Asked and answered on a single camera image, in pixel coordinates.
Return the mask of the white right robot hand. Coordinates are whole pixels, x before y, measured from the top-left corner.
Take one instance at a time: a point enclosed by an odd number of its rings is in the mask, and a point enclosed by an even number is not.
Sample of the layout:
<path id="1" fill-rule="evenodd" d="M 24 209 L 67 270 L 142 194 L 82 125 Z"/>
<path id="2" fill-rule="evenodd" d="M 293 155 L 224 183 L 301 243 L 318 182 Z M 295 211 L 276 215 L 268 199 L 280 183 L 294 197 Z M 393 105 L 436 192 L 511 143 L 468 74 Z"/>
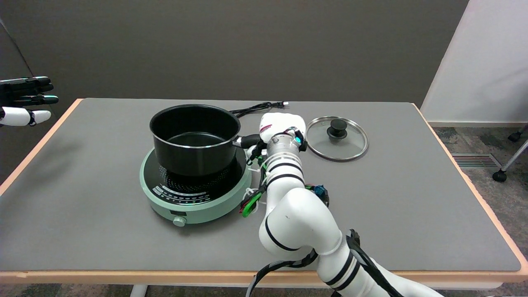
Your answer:
<path id="1" fill-rule="evenodd" d="M 279 153 L 298 156 L 307 149 L 306 123 L 292 113 L 264 113 L 256 136 L 257 143 L 245 150 L 249 164 L 259 156 L 271 158 Z"/>

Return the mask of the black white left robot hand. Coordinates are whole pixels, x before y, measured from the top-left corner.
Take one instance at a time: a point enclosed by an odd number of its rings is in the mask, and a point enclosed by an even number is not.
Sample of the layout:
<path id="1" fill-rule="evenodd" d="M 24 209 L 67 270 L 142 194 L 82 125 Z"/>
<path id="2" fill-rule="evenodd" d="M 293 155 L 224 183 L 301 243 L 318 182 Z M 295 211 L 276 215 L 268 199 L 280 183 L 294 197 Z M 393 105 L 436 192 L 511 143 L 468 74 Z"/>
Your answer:
<path id="1" fill-rule="evenodd" d="M 1 126 L 36 126 L 49 120 L 51 111 L 27 109 L 28 106 L 51 105 L 59 102 L 54 95 L 51 79 L 47 76 L 17 78 L 0 82 Z"/>

